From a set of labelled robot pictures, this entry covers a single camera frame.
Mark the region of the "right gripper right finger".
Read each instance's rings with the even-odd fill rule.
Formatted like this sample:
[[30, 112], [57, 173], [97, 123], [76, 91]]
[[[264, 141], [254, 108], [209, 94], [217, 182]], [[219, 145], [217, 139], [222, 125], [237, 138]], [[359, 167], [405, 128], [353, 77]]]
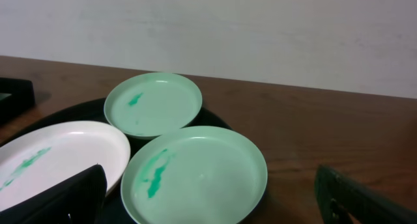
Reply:
[[317, 169], [314, 191], [325, 224], [351, 224], [352, 217], [361, 223], [416, 223], [416, 212], [326, 165]]

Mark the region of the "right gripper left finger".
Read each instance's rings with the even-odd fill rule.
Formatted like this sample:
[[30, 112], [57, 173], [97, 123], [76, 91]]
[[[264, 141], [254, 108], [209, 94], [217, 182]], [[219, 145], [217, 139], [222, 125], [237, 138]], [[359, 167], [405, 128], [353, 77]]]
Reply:
[[101, 165], [94, 165], [1, 211], [1, 224], [96, 223], [106, 191], [104, 169]]

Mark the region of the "white plate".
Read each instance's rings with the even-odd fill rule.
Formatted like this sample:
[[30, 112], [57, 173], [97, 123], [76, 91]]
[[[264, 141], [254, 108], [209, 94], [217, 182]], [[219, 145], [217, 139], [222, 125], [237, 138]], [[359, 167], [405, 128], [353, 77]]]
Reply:
[[104, 169], [107, 193], [130, 159], [130, 143], [120, 130], [96, 121], [46, 126], [1, 147], [1, 209], [22, 203], [94, 166]]

